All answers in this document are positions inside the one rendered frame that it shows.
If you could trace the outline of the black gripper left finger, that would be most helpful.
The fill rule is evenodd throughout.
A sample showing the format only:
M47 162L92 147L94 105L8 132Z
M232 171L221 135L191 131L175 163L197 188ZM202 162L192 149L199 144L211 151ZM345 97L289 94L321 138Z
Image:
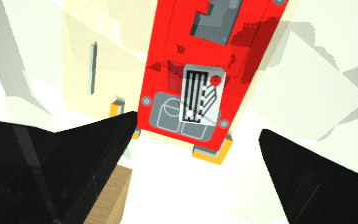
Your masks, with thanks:
M32 170L53 223L84 224L137 124L136 111L55 133L0 121L0 162Z

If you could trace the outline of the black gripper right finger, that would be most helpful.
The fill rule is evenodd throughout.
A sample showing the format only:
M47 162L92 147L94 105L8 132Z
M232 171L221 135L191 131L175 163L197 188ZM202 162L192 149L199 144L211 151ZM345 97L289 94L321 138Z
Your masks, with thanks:
M259 147L288 224L358 224L358 173L262 129Z

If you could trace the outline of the grey block with circle mark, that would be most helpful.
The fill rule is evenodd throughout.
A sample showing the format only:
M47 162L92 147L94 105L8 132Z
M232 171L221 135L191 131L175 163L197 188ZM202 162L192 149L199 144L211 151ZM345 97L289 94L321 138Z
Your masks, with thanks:
M222 67L186 64L179 121L216 126L225 78Z

